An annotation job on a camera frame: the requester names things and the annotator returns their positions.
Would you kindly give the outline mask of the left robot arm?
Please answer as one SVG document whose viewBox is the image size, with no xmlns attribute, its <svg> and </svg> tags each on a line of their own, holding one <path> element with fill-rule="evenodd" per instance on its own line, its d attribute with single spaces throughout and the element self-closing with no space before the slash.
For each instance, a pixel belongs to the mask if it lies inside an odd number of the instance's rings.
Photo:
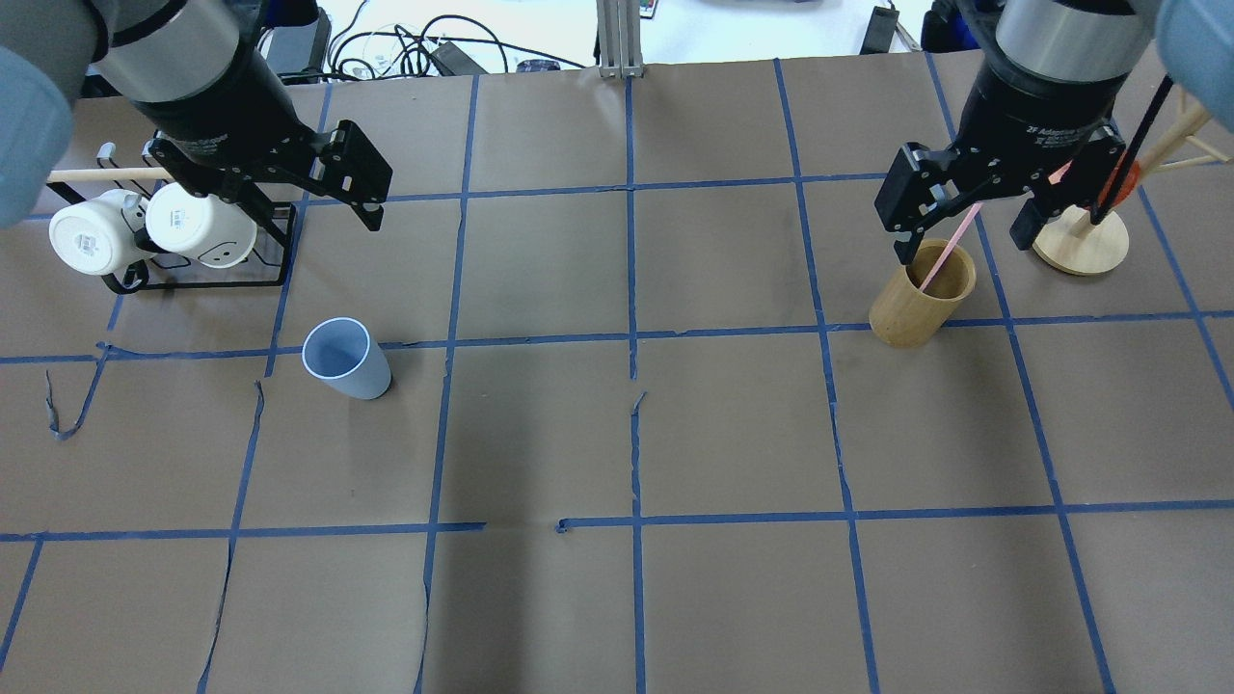
<svg viewBox="0 0 1234 694">
<path fill-rule="evenodd" d="M 158 130 L 153 154 L 194 198 L 257 224 L 285 184 L 383 227 L 392 169 L 357 123 L 317 132 L 222 1 L 5 1 L 2 226 L 23 220 L 73 137 L 89 67 Z"/>
</svg>

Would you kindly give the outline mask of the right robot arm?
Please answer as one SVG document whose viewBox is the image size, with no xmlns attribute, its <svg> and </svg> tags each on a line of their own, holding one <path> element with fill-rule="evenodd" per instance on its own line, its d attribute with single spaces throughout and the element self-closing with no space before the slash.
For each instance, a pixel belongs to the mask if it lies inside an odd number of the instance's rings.
<svg viewBox="0 0 1234 694">
<path fill-rule="evenodd" d="M 1149 44 L 1181 85 L 1232 126 L 1229 1 L 961 1 L 983 61 L 958 133 L 943 149 L 900 147 L 875 210 L 900 264 L 926 232 L 987 200 L 1028 195 L 1009 236 L 1029 249 L 1070 206 L 1113 206 L 1146 130 L 1130 144 L 1111 127 L 1116 94 Z"/>
</svg>

